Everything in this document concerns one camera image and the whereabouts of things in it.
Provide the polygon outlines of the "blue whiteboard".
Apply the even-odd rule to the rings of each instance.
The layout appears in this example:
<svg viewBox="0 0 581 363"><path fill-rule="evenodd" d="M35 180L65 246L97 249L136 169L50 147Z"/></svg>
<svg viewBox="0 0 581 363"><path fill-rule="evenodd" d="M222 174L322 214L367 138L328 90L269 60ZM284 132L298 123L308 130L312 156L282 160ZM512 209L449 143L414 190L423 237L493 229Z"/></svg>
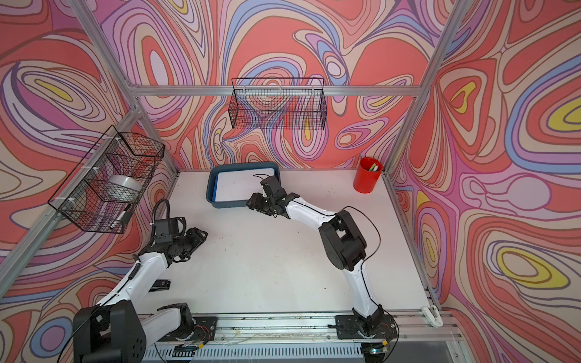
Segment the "blue whiteboard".
<svg viewBox="0 0 581 363"><path fill-rule="evenodd" d="M216 202L246 201L253 193L263 192L260 182L271 175L275 175L273 168L220 172L213 199Z"/></svg>

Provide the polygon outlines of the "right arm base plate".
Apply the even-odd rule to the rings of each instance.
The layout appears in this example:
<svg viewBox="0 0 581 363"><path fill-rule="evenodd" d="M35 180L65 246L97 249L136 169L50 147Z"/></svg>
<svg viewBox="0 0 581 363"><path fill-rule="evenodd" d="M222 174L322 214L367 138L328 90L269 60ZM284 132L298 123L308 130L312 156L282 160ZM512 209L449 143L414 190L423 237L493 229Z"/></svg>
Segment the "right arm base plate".
<svg viewBox="0 0 581 363"><path fill-rule="evenodd" d="M383 312L367 318L357 314L335 316L333 327L340 340L380 339L391 341L399 337L398 327L391 315Z"/></svg>

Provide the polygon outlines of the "silver tape roll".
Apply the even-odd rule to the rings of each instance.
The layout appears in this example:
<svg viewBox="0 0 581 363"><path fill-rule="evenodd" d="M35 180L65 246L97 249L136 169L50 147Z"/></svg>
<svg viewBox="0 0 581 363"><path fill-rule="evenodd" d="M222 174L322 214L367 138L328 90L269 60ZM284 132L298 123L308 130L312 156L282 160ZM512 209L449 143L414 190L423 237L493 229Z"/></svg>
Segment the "silver tape roll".
<svg viewBox="0 0 581 363"><path fill-rule="evenodd" d="M126 175L112 175L105 186L105 194L113 201L133 202L139 196L142 185Z"/></svg>

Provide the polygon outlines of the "red plastic cup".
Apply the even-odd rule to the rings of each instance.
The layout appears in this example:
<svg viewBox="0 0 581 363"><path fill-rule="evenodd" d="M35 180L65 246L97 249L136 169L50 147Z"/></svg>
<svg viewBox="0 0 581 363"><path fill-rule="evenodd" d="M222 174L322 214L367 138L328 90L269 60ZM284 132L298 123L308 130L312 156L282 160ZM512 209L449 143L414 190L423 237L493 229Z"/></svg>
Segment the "red plastic cup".
<svg viewBox="0 0 581 363"><path fill-rule="evenodd" d="M378 172L369 172L368 169L373 163L380 165ZM373 192L375 186L383 172L383 165L379 160L372 157L364 157L360 160L356 170L356 175L353 181L353 187L356 191L362 194L369 194Z"/></svg>

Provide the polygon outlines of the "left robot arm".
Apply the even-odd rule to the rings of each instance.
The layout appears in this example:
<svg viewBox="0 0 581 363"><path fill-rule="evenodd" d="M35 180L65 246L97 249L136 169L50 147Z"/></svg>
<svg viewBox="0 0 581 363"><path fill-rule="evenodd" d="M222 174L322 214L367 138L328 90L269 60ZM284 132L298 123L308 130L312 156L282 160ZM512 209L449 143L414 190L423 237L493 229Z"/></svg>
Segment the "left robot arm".
<svg viewBox="0 0 581 363"><path fill-rule="evenodd" d="M141 362L160 339L193 342L210 340L206 328L192 318L185 302L160 307L142 320L136 310L157 279L170 266L185 263L207 240L207 232L189 228L182 217L154 222L148 245L119 284L95 306L75 315L71 341L75 362Z"/></svg>

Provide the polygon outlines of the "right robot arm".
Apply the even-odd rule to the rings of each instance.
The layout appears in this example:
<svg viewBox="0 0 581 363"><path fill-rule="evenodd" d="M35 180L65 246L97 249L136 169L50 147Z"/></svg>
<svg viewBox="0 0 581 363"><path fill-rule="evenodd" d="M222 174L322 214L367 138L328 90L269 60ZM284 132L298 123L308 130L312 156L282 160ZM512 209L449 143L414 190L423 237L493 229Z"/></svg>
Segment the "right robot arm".
<svg viewBox="0 0 581 363"><path fill-rule="evenodd" d="M263 188L247 201L249 209L274 218L284 217L315 229L331 264L341 270L353 293L353 315L363 337L374 333L384 318L383 307L375 302L366 281L367 242L356 221L345 209L324 210L308 203L296 193L288 193L274 175L259 173Z"/></svg>

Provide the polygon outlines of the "white clip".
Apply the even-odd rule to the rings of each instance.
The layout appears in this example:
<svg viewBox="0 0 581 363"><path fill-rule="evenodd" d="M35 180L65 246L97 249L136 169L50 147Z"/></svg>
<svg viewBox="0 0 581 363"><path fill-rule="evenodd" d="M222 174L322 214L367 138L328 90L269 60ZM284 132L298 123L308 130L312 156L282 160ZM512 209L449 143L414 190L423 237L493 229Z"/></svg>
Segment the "white clip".
<svg viewBox="0 0 581 363"><path fill-rule="evenodd" d="M428 324L433 328L443 327L443 319L440 310L435 305L423 306L421 308L423 316L428 321Z"/></svg>

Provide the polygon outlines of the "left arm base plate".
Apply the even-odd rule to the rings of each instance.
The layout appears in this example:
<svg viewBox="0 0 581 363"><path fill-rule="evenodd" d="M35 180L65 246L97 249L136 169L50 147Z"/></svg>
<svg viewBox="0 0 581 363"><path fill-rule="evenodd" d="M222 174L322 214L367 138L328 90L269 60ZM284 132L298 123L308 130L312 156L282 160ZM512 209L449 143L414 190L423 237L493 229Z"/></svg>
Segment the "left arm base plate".
<svg viewBox="0 0 581 363"><path fill-rule="evenodd" d="M216 316L195 316L191 328L179 328L163 336L161 342L186 342L208 343L216 337L218 318Z"/></svg>

